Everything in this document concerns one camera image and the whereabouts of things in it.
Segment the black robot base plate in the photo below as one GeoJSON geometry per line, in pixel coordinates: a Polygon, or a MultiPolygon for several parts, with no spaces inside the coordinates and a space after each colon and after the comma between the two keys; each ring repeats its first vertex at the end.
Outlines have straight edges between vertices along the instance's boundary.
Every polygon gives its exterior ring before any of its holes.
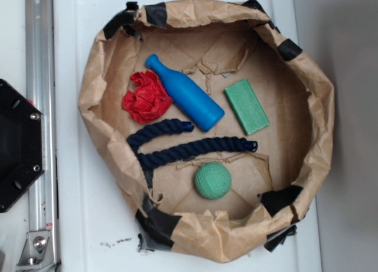
{"type": "Polygon", "coordinates": [[[1,80],[1,212],[44,173],[43,114],[1,80]]]}

